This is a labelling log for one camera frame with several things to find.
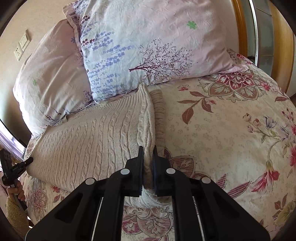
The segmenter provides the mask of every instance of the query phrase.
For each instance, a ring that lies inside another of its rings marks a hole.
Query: person's arm
[[[27,214],[20,210],[19,206],[16,204],[14,194],[18,194],[18,198],[21,201],[25,200],[24,190],[20,181],[17,183],[17,188],[7,188],[8,198],[6,201],[6,210],[7,210],[7,219],[10,224],[14,227],[16,232],[22,237],[25,238],[29,230],[29,222]]]

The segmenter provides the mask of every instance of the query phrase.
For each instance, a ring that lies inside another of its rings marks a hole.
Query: wall
[[[44,34],[65,18],[62,8],[71,2],[72,0],[27,0],[13,16],[0,38],[0,119],[16,138],[24,143],[28,143],[31,134],[23,122],[12,88],[24,61]],[[227,26],[226,46],[238,52],[238,31],[232,0],[213,2]],[[26,29],[32,41],[18,62],[13,51]]]
[[[296,36],[294,35],[294,44],[295,44],[295,51],[294,51],[294,66],[293,72],[291,76],[290,85],[287,91],[287,95],[291,97],[292,95],[296,94]]]

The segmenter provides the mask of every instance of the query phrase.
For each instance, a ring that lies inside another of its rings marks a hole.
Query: green flower print
[[[191,29],[196,29],[196,23],[194,21],[188,21],[187,26]]]

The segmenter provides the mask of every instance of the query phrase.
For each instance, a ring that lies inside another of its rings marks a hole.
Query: silver screw
[[[209,184],[211,182],[211,179],[208,178],[208,177],[203,177],[202,182],[205,183],[205,184]]]
[[[85,184],[86,185],[92,185],[92,184],[94,184],[94,181],[95,180],[93,178],[88,178],[88,179],[85,180]]]
[[[127,174],[129,174],[129,169],[124,168],[124,169],[122,169],[122,170],[120,171],[120,173],[121,173],[122,175],[127,175]]]
[[[167,172],[167,174],[174,174],[174,173],[176,172],[176,170],[173,169],[173,168],[168,168],[168,169],[166,170],[166,172]]]

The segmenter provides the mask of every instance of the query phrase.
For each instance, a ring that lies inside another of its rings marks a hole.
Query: beige fleece sleeve
[[[22,238],[25,238],[29,230],[27,214],[20,210],[20,208],[14,204],[9,197],[6,200],[6,210],[7,219],[10,224]]]

